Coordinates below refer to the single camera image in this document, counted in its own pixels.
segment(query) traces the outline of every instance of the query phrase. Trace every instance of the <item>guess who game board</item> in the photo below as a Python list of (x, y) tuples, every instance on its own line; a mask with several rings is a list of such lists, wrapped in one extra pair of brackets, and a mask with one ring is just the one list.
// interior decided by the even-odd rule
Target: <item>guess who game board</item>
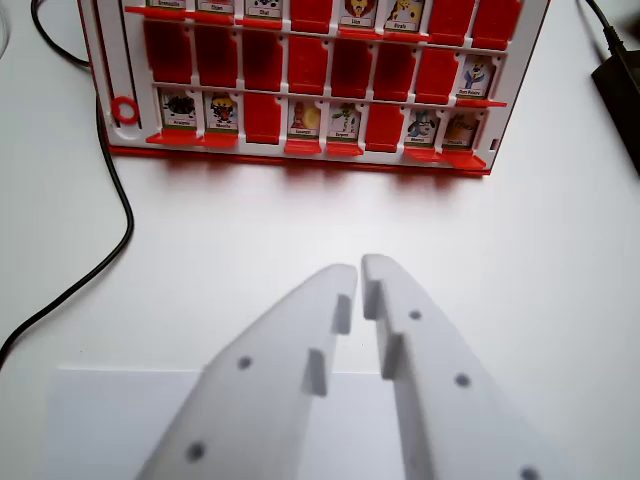
[(548, 0), (78, 4), (113, 152), (486, 175)]

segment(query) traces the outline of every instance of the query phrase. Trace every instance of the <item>red flip-down tile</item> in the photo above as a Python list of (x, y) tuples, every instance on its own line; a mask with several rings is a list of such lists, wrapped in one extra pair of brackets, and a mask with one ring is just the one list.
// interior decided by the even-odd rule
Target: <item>red flip-down tile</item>
[(289, 138), (287, 143), (284, 144), (284, 152), (293, 155), (315, 155), (316, 153), (322, 152), (322, 148), (320, 148), (320, 141), (318, 139), (305, 140), (301, 138)]
[(144, 15), (145, 18), (156, 18), (158, 20), (182, 21), (186, 18), (186, 12), (180, 9), (154, 8), (154, 7), (124, 7), (125, 12)]
[(282, 19), (243, 17), (237, 20), (238, 25), (250, 28), (264, 28), (265, 30), (282, 30)]
[(429, 37), (433, 43), (462, 46), (475, 0), (433, 0)]
[(425, 48), (416, 78), (416, 102), (445, 105), (457, 71), (458, 61), (453, 50)]
[(414, 162), (441, 162), (434, 147), (404, 147), (404, 154)]
[(522, 1), (480, 0), (471, 36), (476, 48), (506, 50), (520, 16)]
[(245, 93), (244, 130), (249, 143), (278, 144), (280, 137), (280, 104), (273, 95)]
[(327, 154), (344, 157), (357, 157), (362, 155), (362, 150), (355, 142), (327, 142)]
[(245, 30), (242, 33), (242, 65), (246, 88), (280, 91), (282, 45), (278, 36), (271, 32)]
[(416, 59), (411, 45), (381, 43), (373, 77), (373, 98), (406, 102)]
[(458, 98), (456, 105), (459, 107), (488, 108), (506, 107), (506, 102), (494, 102), (493, 100), (476, 100), (474, 98)]
[(394, 153), (398, 148), (403, 121), (404, 116), (400, 112), (399, 106), (372, 103), (369, 108), (369, 121), (365, 137), (367, 150)]
[(366, 42), (337, 39), (333, 49), (331, 95), (364, 98), (370, 69), (371, 53)]
[(226, 13), (185, 12), (185, 18), (192, 18), (198, 23), (211, 25), (233, 25), (233, 15)]
[(145, 20), (144, 41), (156, 82), (191, 83), (191, 47), (182, 25)]
[(354, 28), (345, 27), (344, 25), (338, 26), (338, 35), (354, 40), (378, 40), (382, 38), (382, 35), (376, 33), (373, 28)]
[(332, 0), (291, 0), (291, 29), (329, 33)]
[(195, 144), (202, 147), (232, 148), (237, 143), (237, 133), (205, 132)]
[(179, 130), (163, 128), (160, 133), (147, 138), (147, 143), (157, 143), (159, 145), (193, 145), (196, 143), (195, 130)]
[(385, 32), (384, 39), (393, 42), (418, 43), (429, 41), (429, 35), (418, 32)]
[(443, 162), (460, 170), (480, 171), (487, 166), (484, 160), (473, 154), (473, 150), (446, 150), (440, 157)]
[(329, 52), (322, 38), (289, 36), (289, 91), (322, 95)]
[(235, 88), (238, 77), (238, 46), (231, 31), (198, 25), (194, 34), (200, 83)]

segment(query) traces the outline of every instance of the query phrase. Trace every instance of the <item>black device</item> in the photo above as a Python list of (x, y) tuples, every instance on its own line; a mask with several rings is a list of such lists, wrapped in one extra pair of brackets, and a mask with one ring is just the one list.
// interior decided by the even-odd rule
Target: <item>black device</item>
[(600, 8), (587, 3), (604, 26), (611, 52), (591, 77), (640, 175), (640, 51), (627, 51)]

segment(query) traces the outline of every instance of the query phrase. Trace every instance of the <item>red circular ring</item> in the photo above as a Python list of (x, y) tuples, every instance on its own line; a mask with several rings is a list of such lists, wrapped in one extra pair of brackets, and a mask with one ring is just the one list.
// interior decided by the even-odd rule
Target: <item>red circular ring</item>
[[(120, 105), (129, 105), (133, 109), (133, 116), (125, 117), (120, 112)], [(138, 110), (138, 104), (131, 100), (129, 97), (116, 97), (111, 102), (111, 111), (113, 112), (113, 116), (120, 123), (124, 123), (125, 125), (131, 125), (132, 123), (138, 123), (138, 119), (140, 118), (140, 110)]]

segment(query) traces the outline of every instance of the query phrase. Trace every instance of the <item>character card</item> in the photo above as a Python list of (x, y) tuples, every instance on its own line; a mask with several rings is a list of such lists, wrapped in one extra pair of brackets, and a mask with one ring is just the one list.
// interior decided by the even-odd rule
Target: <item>character card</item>
[(318, 138), (320, 136), (320, 109), (312, 101), (289, 101), (288, 136)]
[(456, 113), (449, 119), (442, 142), (443, 148), (471, 148), (480, 121), (475, 113)]
[(404, 144), (412, 147), (433, 147), (440, 119), (434, 110), (411, 110)]
[(186, 0), (147, 0), (147, 7), (182, 8), (187, 7)]
[(357, 142), (360, 131), (360, 112), (355, 103), (332, 103), (329, 108), (327, 140)]
[(467, 55), (458, 84), (456, 97), (484, 99), (489, 94), (489, 86), (495, 72), (491, 57)]
[(376, 21), (376, 0), (339, 0), (340, 24), (373, 28)]
[(389, 0), (385, 30), (417, 32), (420, 28), (424, 0)]
[(204, 115), (207, 131), (238, 133), (238, 104), (227, 92), (205, 92)]
[(233, 13), (232, 0), (196, 0), (196, 8), (203, 12)]
[(250, 17), (279, 19), (282, 18), (283, 0), (245, 0), (247, 15)]
[(196, 106), (186, 90), (159, 88), (162, 125), (169, 128), (196, 129)]

